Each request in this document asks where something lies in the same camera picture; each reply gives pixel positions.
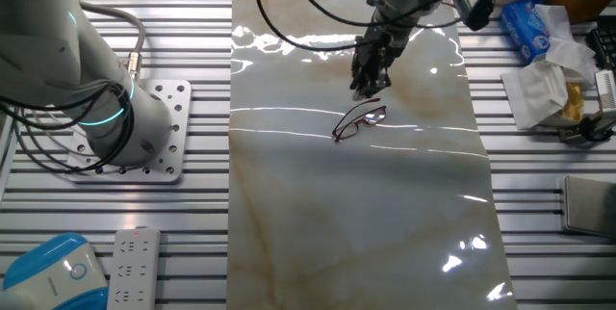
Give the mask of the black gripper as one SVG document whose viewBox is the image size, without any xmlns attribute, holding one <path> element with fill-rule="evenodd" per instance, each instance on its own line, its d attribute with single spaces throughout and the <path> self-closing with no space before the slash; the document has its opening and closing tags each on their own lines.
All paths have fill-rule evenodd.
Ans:
<svg viewBox="0 0 616 310">
<path fill-rule="evenodd" d="M 372 98 L 391 86 L 388 69 L 403 53 L 409 30 L 394 26 L 371 26 L 357 40 L 351 64 L 353 98 Z"/>
</svg>

